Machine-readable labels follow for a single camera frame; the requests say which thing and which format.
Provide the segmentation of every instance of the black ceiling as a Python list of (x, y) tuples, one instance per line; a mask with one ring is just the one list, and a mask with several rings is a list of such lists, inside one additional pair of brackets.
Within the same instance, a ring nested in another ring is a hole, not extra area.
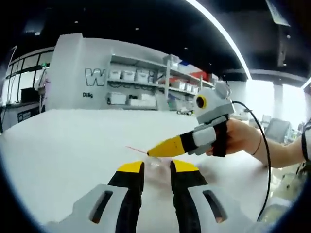
[[(279, 70), (308, 77), (311, 56), (308, 41), (300, 33), (303, 27), (276, 25), (265, 0), (198, 2), (228, 31), (250, 69)], [(241, 68), (223, 36), (185, 0), (53, 1), (15, 6), (14, 11), (16, 14), (11, 14), (4, 29), (10, 35), (7, 44), (18, 44), (15, 57), (54, 46), (61, 34), (83, 33), (84, 37), (116, 39), (172, 53), (218, 75)], [(23, 36), (18, 37), (20, 32), (24, 32)], [(277, 66), (280, 38), (287, 48), (284, 67)]]

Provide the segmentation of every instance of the white table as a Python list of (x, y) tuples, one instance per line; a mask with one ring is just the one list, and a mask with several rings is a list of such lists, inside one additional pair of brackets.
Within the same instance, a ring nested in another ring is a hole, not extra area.
[[(192, 130), (193, 116), (160, 111), (51, 110), (0, 136), (8, 178), (40, 224), (60, 221), (72, 205), (124, 163), (143, 160), (157, 142)], [(267, 188), (267, 170), (240, 152), (226, 158), (182, 155), (199, 165), (209, 183), (227, 191), (256, 220)], [(137, 232), (179, 232), (169, 187), (145, 183)]]

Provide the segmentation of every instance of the black handle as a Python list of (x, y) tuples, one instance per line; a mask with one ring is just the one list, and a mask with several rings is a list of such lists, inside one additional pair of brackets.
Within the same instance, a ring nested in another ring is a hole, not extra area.
[(216, 141), (212, 144), (213, 155), (217, 157), (225, 157), (227, 151), (227, 121), (214, 126), (216, 131)]

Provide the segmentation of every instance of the sleeve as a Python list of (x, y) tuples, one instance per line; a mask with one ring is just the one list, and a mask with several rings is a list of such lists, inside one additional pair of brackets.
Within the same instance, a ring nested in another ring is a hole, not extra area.
[(306, 161), (311, 160), (311, 119), (303, 128), (303, 132), (301, 135), (301, 146), (303, 156), (305, 157)]

